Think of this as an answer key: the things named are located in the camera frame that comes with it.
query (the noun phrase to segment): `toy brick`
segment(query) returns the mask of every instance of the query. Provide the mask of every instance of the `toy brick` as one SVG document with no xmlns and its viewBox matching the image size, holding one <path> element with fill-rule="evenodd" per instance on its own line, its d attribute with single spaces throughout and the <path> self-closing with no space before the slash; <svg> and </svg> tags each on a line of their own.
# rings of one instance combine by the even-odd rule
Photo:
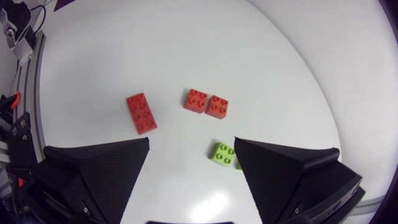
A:
<svg viewBox="0 0 398 224">
<path fill-rule="evenodd" d="M 225 143 L 219 142 L 216 144 L 210 158 L 221 166 L 229 167 L 235 157 L 235 151 Z"/>
<path fill-rule="evenodd" d="M 223 119 L 226 116 L 227 109 L 228 109 L 227 100 L 224 100 L 218 96 L 212 96 L 209 100 L 206 114 L 218 119 Z"/>
<path fill-rule="evenodd" d="M 143 93 L 127 98 L 127 105 L 138 134 L 144 134 L 157 128 Z"/>
<path fill-rule="evenodd" d="M 196 113 L 202 113 L 206 109 L 207 94 L 191 89 L 187 96 L 184 108 Z"/>
</svg>

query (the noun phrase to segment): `screw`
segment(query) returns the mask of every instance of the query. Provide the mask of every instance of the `screw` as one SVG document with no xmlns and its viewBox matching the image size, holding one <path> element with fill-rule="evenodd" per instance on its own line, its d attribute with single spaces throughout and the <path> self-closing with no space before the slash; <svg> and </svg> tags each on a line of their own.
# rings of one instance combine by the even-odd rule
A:
<svg viewBox="0 0 398 224">
<path fill-rule="evenodd" d="M 12 39 L 14 37 L 14 31 L 11 28 L 7 30 L 7 38 Z"/>
</svg>

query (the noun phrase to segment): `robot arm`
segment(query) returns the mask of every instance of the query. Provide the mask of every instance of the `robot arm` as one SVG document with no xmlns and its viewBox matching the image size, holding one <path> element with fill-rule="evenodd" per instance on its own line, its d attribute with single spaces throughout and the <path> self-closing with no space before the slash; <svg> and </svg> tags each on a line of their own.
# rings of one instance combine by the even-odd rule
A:
<svg viewBox="0 0 398 224">
<path fill-rule="evenodd" d="M 0 0 L 2 31 L 7 37 L 8 47 L 21 64 L 28 61 L 35 43 L 35 35 L 29 21 L 30 10 L 24 2 Z"/>
</svg>

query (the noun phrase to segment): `red clip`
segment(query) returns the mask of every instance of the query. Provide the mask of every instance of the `red clip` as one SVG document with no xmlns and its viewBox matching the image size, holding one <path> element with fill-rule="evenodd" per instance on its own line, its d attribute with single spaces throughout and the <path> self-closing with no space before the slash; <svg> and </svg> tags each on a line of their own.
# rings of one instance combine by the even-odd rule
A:
<svg viewBox="0 0 398 224">
<path fill-rule="evenodd" d="M 24 185 L 24 180 L 22 180 L 21 178 L 18 178 L 18 186 L 22 187 Z"/>
<path fill-rule="evenodd" d="M 21 101 L 21 94 L 18 91 L 15 92 L 15 95 L 17 95 L 17 99 L 10 106 L 12 110 L 15 109 L 18 106 L 19 102 Z"/>
</svg>

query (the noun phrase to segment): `white wall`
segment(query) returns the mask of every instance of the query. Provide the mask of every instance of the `white wall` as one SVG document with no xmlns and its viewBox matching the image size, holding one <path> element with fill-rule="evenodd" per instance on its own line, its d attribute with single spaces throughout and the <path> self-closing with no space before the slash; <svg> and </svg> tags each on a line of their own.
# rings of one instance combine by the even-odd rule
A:
<svg viewBox="0 0 398 224">
<path fill-rule="evenodd" d="M 398 47 L 378 1 L 250 0 L 307 62 L 330 105 L 343 163 L 364 199 L 384 195 L 398 163 Z"/>
</svg>

